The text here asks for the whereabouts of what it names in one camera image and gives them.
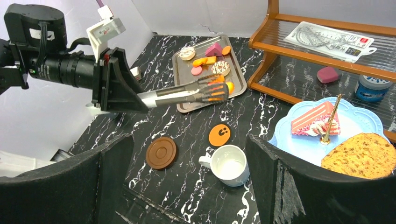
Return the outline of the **brown chocolate chip cookie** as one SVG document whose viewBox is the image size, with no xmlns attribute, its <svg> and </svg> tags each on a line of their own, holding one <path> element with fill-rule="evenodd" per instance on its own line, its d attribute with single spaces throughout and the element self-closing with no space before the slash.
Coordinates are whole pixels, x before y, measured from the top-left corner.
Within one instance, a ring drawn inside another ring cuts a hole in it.
<svg viewBox="0 0 396 224">
<path fill-rule="evenodd" d="M 396 168 L 396 149 L 376 133 L 360 133 L 329 152 L 321 160 L 321 167 L 358 178 L 379 179 Z"/>
</svg>

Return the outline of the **orange yellow pastry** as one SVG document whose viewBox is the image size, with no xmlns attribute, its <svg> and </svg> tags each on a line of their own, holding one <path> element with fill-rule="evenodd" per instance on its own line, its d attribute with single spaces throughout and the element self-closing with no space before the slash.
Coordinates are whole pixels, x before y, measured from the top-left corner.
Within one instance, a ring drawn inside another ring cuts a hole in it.
<svg viewBox="0 0 396 224">
<path fill-rule="evenodd" d="M 210 76 L 208 83 L 209 90 L 205 91 L 206 100 L 208 102 L 224 102 L 227 101 L 229 95 L 234 91 L 234 84 L 227 82 L 225 77 L 220 74 Z"/>
</svg>

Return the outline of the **pink layered cake slice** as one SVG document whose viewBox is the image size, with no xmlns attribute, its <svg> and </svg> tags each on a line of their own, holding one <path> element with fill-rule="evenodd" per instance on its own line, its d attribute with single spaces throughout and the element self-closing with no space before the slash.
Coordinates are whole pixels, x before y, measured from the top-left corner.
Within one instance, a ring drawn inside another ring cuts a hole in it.
<svg viewBox="0 0 396 224">
<path fill-rule="evenodd" d="M 325 101 L 299 116 L 291 122 L 293 135 L 318 136 L 325 135 L 329 127 L 328 120 L 333 111 L 333 104 Z"/>
</svg>

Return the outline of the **steel food tongs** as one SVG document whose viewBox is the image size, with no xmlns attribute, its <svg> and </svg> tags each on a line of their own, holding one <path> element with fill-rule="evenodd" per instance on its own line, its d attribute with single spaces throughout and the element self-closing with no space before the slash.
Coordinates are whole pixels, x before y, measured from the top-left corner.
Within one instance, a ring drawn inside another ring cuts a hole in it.
<svg viewBox="0 0 396 224">
<path fill-rule="evenodd" d="M 208 102 L 205 94 L 205 91 L 209 90 L 208 83 L 212 75 L 201 77 L 183 85 L 138 93 L 137 96 L 148 108 L 182 103 L 216 103 Z"/>
</svg>

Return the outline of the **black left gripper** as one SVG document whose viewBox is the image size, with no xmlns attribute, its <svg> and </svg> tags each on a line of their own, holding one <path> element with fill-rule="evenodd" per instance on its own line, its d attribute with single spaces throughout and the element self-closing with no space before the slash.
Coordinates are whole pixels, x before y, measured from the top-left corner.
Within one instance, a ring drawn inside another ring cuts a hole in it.
<svg viewBox="0 0 396 224">
<path fill-rule="evenodd" d="M 92 103 L 106 112 L 148 113 L 138 97 L 143 88 L 130 71 L 124 49 L 108 49 L 104 66 L 93 55 L 73 53 L 87 38 L 67 47 L 64 13 L 37 4 L 11 4 L 4 22 L 9 40 L 0 41 L 0 91 L 29 88 L 28 77 L 92 90 Z"/>
</svg>

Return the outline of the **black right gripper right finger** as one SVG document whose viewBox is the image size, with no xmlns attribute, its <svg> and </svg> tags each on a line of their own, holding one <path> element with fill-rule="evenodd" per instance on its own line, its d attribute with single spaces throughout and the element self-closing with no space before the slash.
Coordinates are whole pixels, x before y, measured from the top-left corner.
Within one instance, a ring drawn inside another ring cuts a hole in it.
<svg viewBox="0 0 396 224">
<path fill-rule="evenodd" d="M 248 135 L 246 157 L 263 224 L 393 224 L 396 178 L 332 172 Z"/>
</svg>

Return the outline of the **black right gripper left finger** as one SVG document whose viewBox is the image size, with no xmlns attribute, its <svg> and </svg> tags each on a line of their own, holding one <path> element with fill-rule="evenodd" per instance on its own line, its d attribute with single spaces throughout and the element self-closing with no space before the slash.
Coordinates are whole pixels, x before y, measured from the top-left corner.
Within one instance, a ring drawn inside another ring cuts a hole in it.
<svg viewBox="0 0 396 224">
<path fill-rule="evenodd" d="M 123 134 L 63 161 L 0 179 L 3 224 L 110 224 L 133 154 Z"/>
</svg>

